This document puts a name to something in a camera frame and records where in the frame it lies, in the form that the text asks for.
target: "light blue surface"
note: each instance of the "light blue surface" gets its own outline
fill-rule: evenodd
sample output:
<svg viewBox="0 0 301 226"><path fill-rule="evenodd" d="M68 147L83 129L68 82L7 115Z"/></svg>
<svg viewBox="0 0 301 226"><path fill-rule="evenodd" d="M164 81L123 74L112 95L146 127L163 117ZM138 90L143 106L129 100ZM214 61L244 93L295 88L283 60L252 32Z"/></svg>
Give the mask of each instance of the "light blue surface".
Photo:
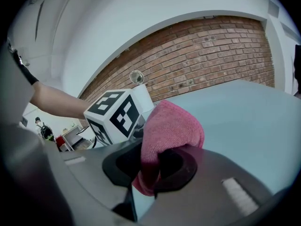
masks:
<svg viewBox="0 0 301 226"><path fill-rule="evenodd" d="M301 166L301 100L247 81L171 97L205 131L203 148L233 160L272 193L291 185Z"/></svg>

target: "small mirror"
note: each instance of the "small mirror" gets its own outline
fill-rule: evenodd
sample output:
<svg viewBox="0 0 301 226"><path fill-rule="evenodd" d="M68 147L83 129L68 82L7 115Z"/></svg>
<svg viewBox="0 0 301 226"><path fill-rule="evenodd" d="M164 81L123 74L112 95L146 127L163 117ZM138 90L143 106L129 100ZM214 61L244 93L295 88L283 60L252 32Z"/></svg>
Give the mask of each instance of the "small mirror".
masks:
<svg viewBox="0 0 301 226"><path fill-rule="evenodd" d="M134 70L130 73L130 80L134 84L142 84L144 81L144 75L139 70Z"/></svg>

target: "pink microfiber cloth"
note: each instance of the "pink microfiber cloth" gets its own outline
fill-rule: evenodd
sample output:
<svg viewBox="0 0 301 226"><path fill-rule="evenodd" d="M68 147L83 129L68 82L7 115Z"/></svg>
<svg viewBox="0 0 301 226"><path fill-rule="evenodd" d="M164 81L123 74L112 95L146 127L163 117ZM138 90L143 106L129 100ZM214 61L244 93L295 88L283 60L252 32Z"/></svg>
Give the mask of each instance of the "pink microfiber cloth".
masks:
<svg viewBox="0 0 301 226"><path fill-rule="evenodd" d="M141 148L141 170L133 186L146 196L153 196L160 180L158 154L166 149L191 145L202 147L204 130L198 120L177 105L163 100L149 115Z"/></svg>

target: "red object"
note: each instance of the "red object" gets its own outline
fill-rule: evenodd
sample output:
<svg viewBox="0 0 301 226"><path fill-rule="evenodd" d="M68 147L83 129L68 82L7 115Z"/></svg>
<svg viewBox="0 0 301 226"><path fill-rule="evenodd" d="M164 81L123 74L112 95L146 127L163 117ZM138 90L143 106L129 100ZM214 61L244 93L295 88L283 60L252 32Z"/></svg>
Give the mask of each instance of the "red object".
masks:
<svg viewBox="0 0 301 226"><path fill-rule="evenodd" d="M145 124L141 170L133 186L142 194L153 196L153 187L160 180L158 154L182 145L201 148L204 139L204 130L194 116L169 101L161 101Z"/></svg>
<svg viewBox="0 0 301 226"><path fill-rule="evenodd" d="M59 136L56 138L56 144L57 144L58 148L60 148L64 143L65 143L65 141L62 136Z"/></svg>

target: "black sleeve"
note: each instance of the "black sleeve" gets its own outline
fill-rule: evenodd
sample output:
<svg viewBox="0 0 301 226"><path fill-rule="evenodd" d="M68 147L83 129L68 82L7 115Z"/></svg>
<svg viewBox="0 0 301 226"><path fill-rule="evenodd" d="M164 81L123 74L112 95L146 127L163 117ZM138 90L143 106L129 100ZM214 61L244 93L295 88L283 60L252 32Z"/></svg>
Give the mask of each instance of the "black sleeve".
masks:
<svg viewBox="0 0 301 226"><path fill-rule="evenodd" d="M36 77L34 77L29 70L25 67L25 65L21 64L19 62L19 56L17 54L17 52L13 53L13 58L14 61L16 62L16 64L18 65L18 67L20 68L22 74L26 77L26 79L28 80L28 82L33 85L35 82L39 81Z"/></svg>

